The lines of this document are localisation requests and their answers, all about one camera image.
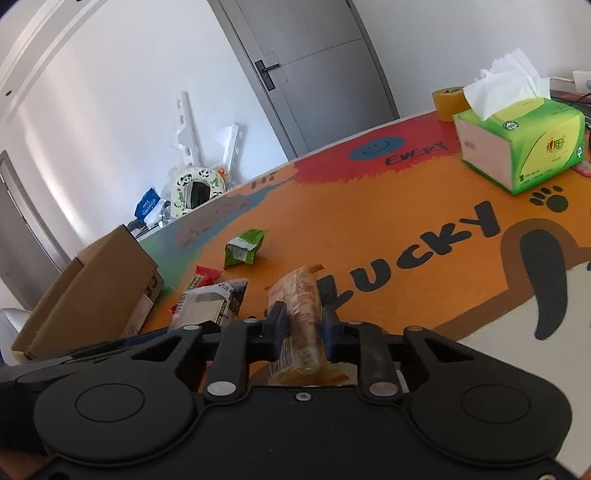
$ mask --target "brown outline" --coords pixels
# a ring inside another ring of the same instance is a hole
[[[460,340],[529,300],[534,295],[534,291],[521,259],[519,241],[526,233],[538,229],[546,230],[556,237],[562,247],[567,270],[591,261],[591,248],[578,246],[571,234],[561,225],[541,218],[516,223],[503,234],[501,239],[501,261],[507,280],[507,289],[482,305],[436,327],[434,331],[452,340]]]

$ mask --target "tissue pack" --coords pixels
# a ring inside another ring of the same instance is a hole
[[[454,121],[464,162],[511,194],[583,159],[583,114],[553,100],[520,101],[487,120],[466,110]]]

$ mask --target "tissue paper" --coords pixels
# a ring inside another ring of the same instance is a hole
[[[464,95],[481,120],[517,102],[550,98],[550,79],[542,78],[520,49],[496,59],[480,76],[464,88]]]

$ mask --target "white adapter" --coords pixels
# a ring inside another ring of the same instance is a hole
[[[579,93],[591,93],[591,72],[575,70],[573,72],[574,84]]]

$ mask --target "black dog ear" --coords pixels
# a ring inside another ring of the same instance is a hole
[[[519,249],[538,302],[534,336],[546,340],[562,324],[569,301],[562,248],[551,233],[533,230],[521,237]]]

